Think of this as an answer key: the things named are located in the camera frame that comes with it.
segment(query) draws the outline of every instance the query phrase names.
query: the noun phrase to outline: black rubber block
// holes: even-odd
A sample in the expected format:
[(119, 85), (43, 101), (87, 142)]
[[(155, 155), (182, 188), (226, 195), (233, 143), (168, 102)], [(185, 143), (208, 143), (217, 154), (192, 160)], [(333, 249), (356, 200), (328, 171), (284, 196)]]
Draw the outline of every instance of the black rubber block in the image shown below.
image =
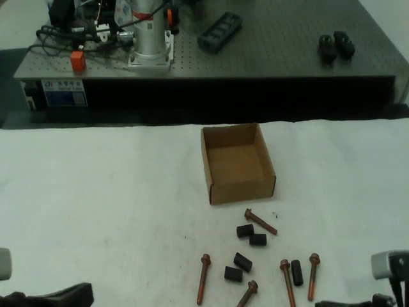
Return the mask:
[(246, 257), (239, 253), (236, 253), (233, 262), (235, 263), (235, 265), (245, 270), (247, 273), (251, 271), (251, 267), (253, 266), (253, 263), (249, 259), (247, 259)]
[(251, 235), (254, 235), (253, 224), (237, 226), (236, 232), (237, 232), (237, 237), (239, 238), (250, 237)]
[(299, 260), (291, 261), (291, 273), (293, 273), (294, 286), (301, 286), (304, 283), (302, 279), (301, 264)]
[(224, 269), (224, 279), (241, 283), (243, 281), (243, 271), (234, 267), (226, 267)]
[(266, 246), (267, 236), (264, 233), (254, 234), (250, 237), (249, 243), (253, 246)]

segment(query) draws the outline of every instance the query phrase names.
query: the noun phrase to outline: screw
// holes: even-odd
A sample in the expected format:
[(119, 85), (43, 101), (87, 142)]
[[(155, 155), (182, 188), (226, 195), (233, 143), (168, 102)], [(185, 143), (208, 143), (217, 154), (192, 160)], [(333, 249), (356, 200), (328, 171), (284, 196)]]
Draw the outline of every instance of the screw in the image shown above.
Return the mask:
[(254, 280), (249, 281), (249, 288), (244, 293), (244, 295), (243, 295), (242, 299), (240, 300), (240, 302), (238, 303), (237, 307), (244, 307), (247, 304), (247, 302), (249, 301), (250, 297), (253, 294), (257, 293), (257, 289), (258, 289), (257, 283)]
[(261, 227), (263, 227), (264, 229), (268, 230), (269, 232), (271, 232), (273, 235), (277, 235), (277, 229), (275, 229), (274, 227), (270, 226), (269, 224), (267, 224), (266, 222), (264, 222), (262, 219), (260, 219), (258, 216), (254, 215), (253, 213), (251, 213), (251, 209), (246, 209), (246, 211), (244, 212), (244, 216), (246, 219), (252, 219), (254, 222), (256, 222), (257, 224), (259, 224)]
[(309, 276), (309, 288), (308, 288), (308, 300), (312, 302), (314, 300), (314, 287), (315, 287), (315, 277), (317, 273), (317, 265), (320, 264), (320, 256), (318, 254), (313, 253), (309, 257), (309, 261), (311, 262), (311, 274)]
[(284, 273), (284, 279), (286, 280), (287, 292), (288, 292), (288, 299), (289, 305), (291, 307), (295, 307), (295, 299), (294, 299), (294, 292), (293, 286), (291, 285), (291, 280), (289, 278), (289, 262), (287, 259), (283, 259), (280, 262), (280, 270)]
[(197, 304), (198, 305), (202, 305), (203, 293), (205, 292), (207, 268), (212, 263), (210, 261), (210, 256), (208, 254), (204, 254), (201, 261), (203, 263), (203, 266), (202, 266), (202, 274), (200, 276), (199, 291), (197, 292)]

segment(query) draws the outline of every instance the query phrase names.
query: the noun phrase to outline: black clamp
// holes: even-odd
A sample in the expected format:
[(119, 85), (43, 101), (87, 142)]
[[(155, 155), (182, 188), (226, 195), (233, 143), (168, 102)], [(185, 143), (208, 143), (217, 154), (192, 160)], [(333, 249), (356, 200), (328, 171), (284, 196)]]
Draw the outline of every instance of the black clamp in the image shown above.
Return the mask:
[(0, 306), (5, 307), (90, 307), (93, 303), (94, 295), (90, 283), (80, 283), (42, 296), (26, 296), (22, 292), (14, 292), (0, 297)]

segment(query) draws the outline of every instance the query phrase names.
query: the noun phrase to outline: orange connector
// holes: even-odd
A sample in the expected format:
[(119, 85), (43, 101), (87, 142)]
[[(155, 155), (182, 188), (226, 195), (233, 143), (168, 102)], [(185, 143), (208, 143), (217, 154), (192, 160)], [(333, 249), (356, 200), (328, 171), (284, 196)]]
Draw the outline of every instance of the orange connector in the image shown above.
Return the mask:
[(85, 55), (84, 51), (73, 51), (71, 53), (71, 65), (74, 72), (82, 72), (85, 70)]

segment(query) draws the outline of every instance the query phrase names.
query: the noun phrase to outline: cardboard box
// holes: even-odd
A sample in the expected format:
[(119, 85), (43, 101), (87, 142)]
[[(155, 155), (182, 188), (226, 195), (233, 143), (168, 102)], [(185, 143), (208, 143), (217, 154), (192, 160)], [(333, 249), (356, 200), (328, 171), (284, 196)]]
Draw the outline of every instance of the cardboard box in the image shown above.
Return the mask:
[(210, 204), (273, 196), (276, 175), (257, 123), (203, 128), (201, 146)]

